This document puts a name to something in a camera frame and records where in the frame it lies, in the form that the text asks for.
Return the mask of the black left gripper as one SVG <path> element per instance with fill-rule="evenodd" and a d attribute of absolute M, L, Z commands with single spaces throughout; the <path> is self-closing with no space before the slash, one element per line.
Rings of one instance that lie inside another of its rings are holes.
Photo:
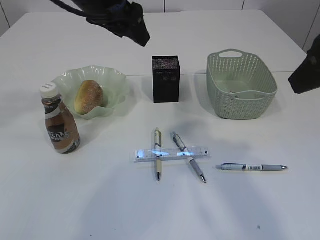
<path fill-rule="evenodd" d="M 129 38 L 142 47 L 151 38 L 143 8 L 138 3 L 128 0 L 76 0 L 74 4 L 87 15 L 89 23 L 109 26 L 109 31 L 120 38 Z"/>

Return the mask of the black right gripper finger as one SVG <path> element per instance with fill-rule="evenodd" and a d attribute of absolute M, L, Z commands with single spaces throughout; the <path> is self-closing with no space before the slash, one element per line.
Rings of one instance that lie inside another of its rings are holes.
<path fill-rule="evenodd" d="M 320 88 L 320 36 L 318 35 L 307 51 L 303 63 L 288 79 L 295 94 L 306 93 Z"/>

